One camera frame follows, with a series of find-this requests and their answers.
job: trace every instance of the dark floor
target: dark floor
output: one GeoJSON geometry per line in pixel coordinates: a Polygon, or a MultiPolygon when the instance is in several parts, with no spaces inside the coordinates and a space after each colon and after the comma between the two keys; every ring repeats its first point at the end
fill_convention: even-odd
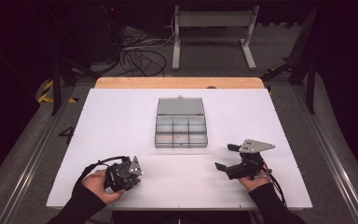
{"type": "MultiPolygon", "coordinates": [[[[172,43],[164,46],[148,48],[161,53],[167,60],[164,73],[170,77],[262,77],[266,69],[282,65],[284,57],[290,53],[300,27],[290,29],[283,25],[258,25],[251,40],[251,51],[257,66],[256,71],[249,71],[246,66],[240,45],[244,28],[227,28],[219,37],[206,35],[198,30],[188,30],[182,35],[182,54],[180,70],[173,71],[172,43]]],[[[156,62],[163,63],[157,55],[150,55],[156,62]]],[[[157,67],[150,67],[146,73],[152,74],[157,67]]],[[[123,70],[118,66],[106,77],[120,74],[123,70]]],[[[327,145],[333,149],[339,160],[339,165],[345,171],[344,175],[350,186],[353,186],[358,196],[358,163],[352,156],[345,139],[335,120],[331,105],[326,95],[323,81],[316,79],[315,115],[310,115],[304,107],[304,86],[290,86],[287,82],[289,73],[283,73],[265,84],[272,89],[271,99],[281,120],[286,137],[295,155],[299,168],[308,188],[313,208],[295,211],[307,223],[358,223],[352,207],[356,207],[358,197],[349,198],[337,178],[337,170],[328,162],[320,133],[327,145]],[[317,120],[315,129],[313,120],[317,120]]],[[[52,104],[41,104],[39,110],[30,121],[10,151],[7,159],[0,168],[0,223],[45,223],[58,214],[57,210],[46,207],[54,177],[57,174],[64,153],[67,149],[66,138],[59,133],[68,127],[75,127],[85,103],[90,88],[95,80],[89,77],[79,77],[73,88],[63,87],[62,91],[69,97],[78,98],[78,103],[65,104],[61,114],[52,117],[52,104]],[[47,127],[53,123],[51,132],[46,133],[47,127]],[[48,135],[46,142],[41,142],[48,135]],[[40,161],[35,163],[35,172],[30,174],[29,186],[24,186],[23,194],[17,200],[10,200],[10,195],[16,189],[23,171],[29,167],[29,161],[36,152],[41,150],[40,161]],[[16,201],[17,206],[9,206],[7,202],[16,201]]],[[[103,210],[95,219],[109,222],[110,212],[103,210]]]]}

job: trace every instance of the white table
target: white table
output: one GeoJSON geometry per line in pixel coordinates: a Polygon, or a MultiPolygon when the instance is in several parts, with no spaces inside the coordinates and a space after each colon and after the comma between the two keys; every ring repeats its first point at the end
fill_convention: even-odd
{"type": "Polygon", "coordinates": [[[114,204],[116,210],[254,210],[244,187],[214,167],[215,162],[240,163],[240,155],[228,151],[227,144],[240,145],[245,138],[276,146],[261,155],[281,184],[289,209],[312,207],[265,89],[90,90],[47,206],[66,204],[86,166],[115,156],[137,156],[142,181],[114,204]],[[206,148],[155,148],[158,98],[179,95],[202,97],[206,148]]]}

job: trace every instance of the person's hand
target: person's hand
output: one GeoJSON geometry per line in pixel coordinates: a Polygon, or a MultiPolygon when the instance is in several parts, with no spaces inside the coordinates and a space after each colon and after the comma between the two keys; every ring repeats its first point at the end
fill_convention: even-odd
{"type": "Polygon", "coordinates": [[[82,185],[97,195],[104,203],[109,204],[119,200],[121,195],[124,194],[125,190],[122,189],[117,192],[106,193],[106,190],[103,186],[103,183],[106,179],[105,173],[106,170],[100,170],[92,175],[87,176],[83,180],[82,185]]]}
{"type": "MultiPolygon", "coordinates": [[[[262,170],[260,171],[260,173],[258,175],[264,175],[265,172],[262,170]]],[[[250,176],[246,176],[246,177],[242,177],[242,178],[238,178],[238,180],[240,181],[241,184],[243,184],[248,191],[252,191],[254,189],[257,189],[258,187],[271,183],[271,177],[268,176],[263,176],[263,177],[258,177],[256,179],[251,179],[250,176]]]]}

